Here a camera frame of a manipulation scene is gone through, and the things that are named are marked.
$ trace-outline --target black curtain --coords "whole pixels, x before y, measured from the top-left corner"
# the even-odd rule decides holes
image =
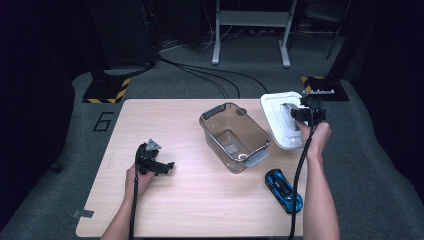
[[[0,229],[61,154],[71,82],[87,72],[62,12],[55,1],[0,2]]]
[[[424,202],[423,11],[418,0],[381,1],[361,74],[352,84],[378,141]]]

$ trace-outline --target human hand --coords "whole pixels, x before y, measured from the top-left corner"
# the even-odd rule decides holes
[[[306,140],[309,138],[311,128],[308,127],[304,122],[297,121],[297,125],[300,128],[302,135],[303,144],[306,143]],[[308,153],[306,157],[308,159],[318,159],[322,164],[322,153],[327,145],[327,141],[331,135],[331,127],[327,122],[321,122],[315,129],[314,134],[312,135],[312,141],[309,145]]]
[[[134,179],[135,179],[135,164],[133,164],[129,169],[127,169],[127,176],[125,179],[125,195],[124,199],[133,200],[134,197]],[[138,174],[138,194],[137,198],[139,198],[143,192],[147,189],[147,186],[155,175],[154,172],[148,172],[145,175],[142,175],[137,171]]]

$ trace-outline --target gray carpet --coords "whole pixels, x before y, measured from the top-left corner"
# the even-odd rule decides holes
[[[289,52],[292,67],[284,69],[279,39],[280,36],[256,36],[224,43],[219,66],[211,65],[212,46],[205,50],[179,47],[163,51],[161,56],[179,63],[243,73],[260,81],[269,93],[301,92],[301,76],[326,75],[342,42],[341,39],[332,58],[326,60],[330,41],[301,34]],[[216,74],[231,80],[239,88],[241,98],[260,98],[265,93],[252,79]],[[233,85],[222,79],[213,80],[225,88],[229,98],[237,98]],[[160,61],[148,72],[131,78],[120,103],[82,103],[90,82],[89,74],[73,81],[75,108],[65,149],[57,160],[63,171],[45,173],[1,232],[0,239],[79,239],[75,234],[78,219],[72,214],[84,208],[126,99],[224,98],[212,83]],[[423,204],[376,141],[367,109],[353,87],[344,80],[342,85],[351,100],[324,103],[333,128],[324,156],[325,167],[340,213],[342,239],[424,239]],[[111,120],[111,124],[107,131],[93,132],[103,112],[109,113],[103,119]]]

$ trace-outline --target white container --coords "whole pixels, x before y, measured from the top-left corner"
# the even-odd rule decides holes
[[[303,147],[296,120],[291,116],[292,108],[304,108],[297,92],[265,94],[261,97],[272,136],[279,147],[292,150]]]

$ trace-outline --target black cable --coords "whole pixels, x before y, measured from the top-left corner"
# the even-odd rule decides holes
[[[137,71],[134,71],[134,72],[120,74],[120,75],[110,75],[109,74],[109,76],[111,76],[112,78],[114,78],[114,77],[116,77],[116,78],[131,78],[131,77],[134,77],[134,76],[137,76],[137,75],[140,75],[140,74],[142,74],[144,72],[149,71],[154,66],[155,66],[155,63],[147,64],[146,66],[144,66],[143,69],[140,69],[140,70],[137,70]]]
[[[259,80],[255,79],[253,77],[250,77],[248,75],[242,74],[242,73],[233,72],[233,71],[226,71],[226,70],[219,70],[219,69],[214,69],[214,68],[199,67],[199,66],[188,65],[188,64],[183,64],[183,63],[176,63],[176,62],[170,61],[168,59],[164,59],[160,55],[158,55],[158,59],[161,60],[161,61],[164,61],[166,63],[173,64],[173,65],[174,64],[177,64],[179,66],[184,66],[184,67],[198,68],[198,69],[203,69],[203,70],[216,71],[216,72],[224,72],[224,73],[230,73],[230,74],[235,74],[235,75],[243,76],[243,77],[246,77],[246,78],[249,78],[249,79],[255,81],[256,83],[258,83],[264,89],[264,91],[266,93],[269,93],[268,90],[266,89],[266,87]]]
[[[302,154],[300,155],[300,160],[299,163],[297,165],[297,169],[296,169],[296,174],[294,176],[294,181],[293,181],[293,199],[292,199],[292,214],[291,214],[291,228],[290,228],[290,235],[289,235],[289,240],[292,240],[294,238],[294,232],[295,232],[295,228],[296,228],[296,202],[297,202],[297,186],[299,183],[299,177],[300,177],[300,173],[302,171],[302,167],[303,167],[303,162],[305,161],[306,158],[306,154],[308,153],[308,149],[309,149],[309,145],[311,144],[312,141],[312,135],[315,132],[316,126],[318,126],[318,124],[316,126],[314,126],[314,115],[313,115],[313,110],[311,110],[311,130],[309,131],[309,137],[305,142],[305,147],[303,148]]]
[[[160,43],[160,49],[167,50],[183,44],[181,40],[165,40]]]
[[[130,232],[129,239],[134,239],[134,220],[135,220],[135,210],[137,208],[137,195],[138,195],[138,164],[135,164],[135,177],[134,177],[134,196],[133,204],[131,209],[131,218],[130,218]]]
[[[224,95],[223,91],[225,92],[225,95],[226,95],[226,96],[224,95],[224,98],[225,98],[225,97],[226,97],[226,98],[228,98],[228,94],[226,93],[226,91],[224,90],[224,88],[223,88],[220,84],[218,84],[218,83],[217,83],[217,82],[215,82],[215,81],[210,80],[209,78],[206,78],[206,77],[200,76],[200,75],[195,74],[195,73],[193,73],[193,72],[203,73],[203,74],[206,74],[206,75],[210,75],[210,76],[214,76],[214,77],[220,78],[220,79],[222,79],[222,80],[224,80],[224,81],[226,81],[226,82],[230,83],[231,85],[233,85],[233,86],[234,86],[234,88],[235,88],[235,89],[236,89],[236,91],[237,91],[237,97],[238,97],[238,98],[240,98],[240,90],[238,89],[237,85],[235,85],[233,82],[231,82],[230,80],[228,80],[228,79],[226,79],[226,78],[220,77],[220,76],[215,75],[215,74],[212,74],[212,73],[207,73],[207,72],[203,72],[203,71],[199,71],[199,70],[191,69],[191,68],[187,67],[187,66],[189,66],[189,65],[183,65],[183,64],[176,63],[176,62],[172,62],[172,61],[170,61],[170,60],[167,60],[167,59],[162,58],[161,56],[158,56],[158,59],[159,59],[159,60],[161,60],[161,61],[163,61],[163,62],[165,62],[165,63],[168,63],[168,64],[171,64],[171,65],[173,65],[173,66],[175,66],[175,67],[178,67],[178,68],[180,68],[181,70],[184,70],[184,71],[186,71],[186,72],[189,72],[190,74],[193,74],[193,75],[195,75],[195,76],[197,76],[197,77],[199,77],[199,78],[201,78],[201,79],[203,79],[203,80],[206,80],[206,81],[208,81],[208,82],[210,82],[210,83],[214,84],[215,86],[217,86],[217,87],[220,89],[220,91],[221,91],[221,93],[222,93],[223,95]]]
[[[183,70],[183,71],[185,71],[185,72],[188,72],[188,73],[190,73],[190,74],[192,74],[192,75],[194,75],[194,76],[196,76],[196,77],[199,77],[199,78],[201,78],[201,79],[203,79],[203,80],[205,80],[205,81],[208,81],[208,82],[212,83],[213,85],[215,85],[216,87],[218,87],[219,91],[221,91],[221,94],[222,94],[222,96],[223,96],[224,98],[228,98],[228,93],[227,93],[227,91],[225,91],[225,89],[224,89],[224,88],[223,88],[220,84],[218,84],[217,82],[212,81],[212,80],[210,80],[210,79],[208,79],[208,78],[206,78],[206,77],[200,76],[200,75],[198,75],[198,74],[195,74],[195,73],[193,73],[193,72],[190,72],[190,70],[185,69],[184,67],[181,67],[181,66],[176,66],[176,67],[178,67],[178,68],[180,68],[181,70]]]
[[[234,88],[236,89],[236,91],[237,91],[237,98],[240,98],[240,90],[238,89],[238,87],[237,87],[237,85],[235,85],[233,82],[231,82],[230,80],[228,80],[228,79],[226,79],[226,78],[224,78],[224,77],[220,77],[220,76],[218,76],[218,75],[216,75],[216,74],[212,74],[212,73],[207,73],[207,72],[202,72],[202,71],[199,71],[199,70],[194,70],[194,69],[190,69],[191,71],[194,71],[194,72],[198,72],[198,73],[203,73],[203,74],[207,74],[207,75],[210,75],[210,76],[213,76],[213,77],[217,77],[217,78],[220,78],[220,79],[222,79],[222,80],[224,80],[224,81],[226,81],[226,82],[228,82],[228,83],[230,83],[231,85],[233,85],[234,86]]]

